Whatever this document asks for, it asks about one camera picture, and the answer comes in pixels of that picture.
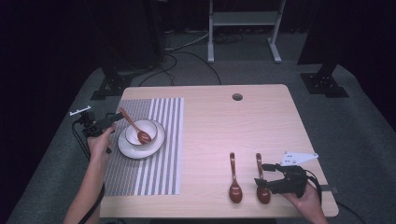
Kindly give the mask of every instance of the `striped placemat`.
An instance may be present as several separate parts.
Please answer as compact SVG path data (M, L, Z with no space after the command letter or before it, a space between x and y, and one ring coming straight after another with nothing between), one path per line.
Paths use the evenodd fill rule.
M149 157L128 158L120 152L117 143L120 133L129 124L126 119L119 120L110 137L115 148L106 171L106 196L179 194L184 99L121 100L119 107L123 107L133 120L152 119L161 123L165 128L165 140Z

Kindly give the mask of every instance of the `spoon handle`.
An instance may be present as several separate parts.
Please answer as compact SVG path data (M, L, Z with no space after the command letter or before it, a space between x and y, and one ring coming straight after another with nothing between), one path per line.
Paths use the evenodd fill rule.
M126 118L128 123L130 123L136 129L137 132L140 132L140 130L136 127L136 125L134 125L134 121L129 117L129 115L126 113L126 111L122 107L119 108L119 111Z
M235 175L235 154L233 152L230 153L230 162L231 162L231 170L233 171L233 179L236 180L236 175Z
M260 179L263 179L264 177L262 175L262 154L257 153L256 160L257 160L257 168L259 168Z

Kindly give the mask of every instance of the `brown spoon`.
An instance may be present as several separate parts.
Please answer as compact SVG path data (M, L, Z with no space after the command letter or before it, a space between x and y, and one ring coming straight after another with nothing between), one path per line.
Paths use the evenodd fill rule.
M259 168L260 179L263 179L263 176L262 176L262 154L257 153L256 160L257 160L257 167ZM270 190L263 186L257 186L257 198L259 198L259 201L261 203L268 204L271 200Z
M234 203L240 203L242 201L242 189L236 182L235 176L235 155L230 153L231 169L233 171L233 183L230 186L230 198Z
M151 137L149 136L149 134L143 132L140 129L138 129L136 127L136 125L134 124L134 121L128 116L128 114L126 113L126 111L122 107L120 107L119 111L126 118L126 120L128 120L128 122L136 129L136 131L137 131L137 140L139 140L139 142L142 145L145 145L146 143L151 142Z

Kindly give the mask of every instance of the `round hole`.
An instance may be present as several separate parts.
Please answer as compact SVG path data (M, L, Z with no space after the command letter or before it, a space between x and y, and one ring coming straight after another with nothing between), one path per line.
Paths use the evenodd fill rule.
M235 101L241 101L243 98L244 97L241 94L239 94L239 93L236 93L236 94L233 95L233 99Z

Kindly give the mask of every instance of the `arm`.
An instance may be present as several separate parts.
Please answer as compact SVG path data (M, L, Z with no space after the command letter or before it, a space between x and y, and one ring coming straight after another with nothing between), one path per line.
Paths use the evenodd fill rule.
M70 204L64 223L79 223L96 202L102 189L110 155L106 153L110 145L109 137L115 126L107 128L99 137L89 137L88 147L91 152L90 163L79 187L76 198ZM99 223L100 205L88 219L87 223Z
M294 193L284 193L282 195L288 199L309 222L315 224L328 223L321 209L318 192L311 184L306 183L305 193L301 198L297 198Z

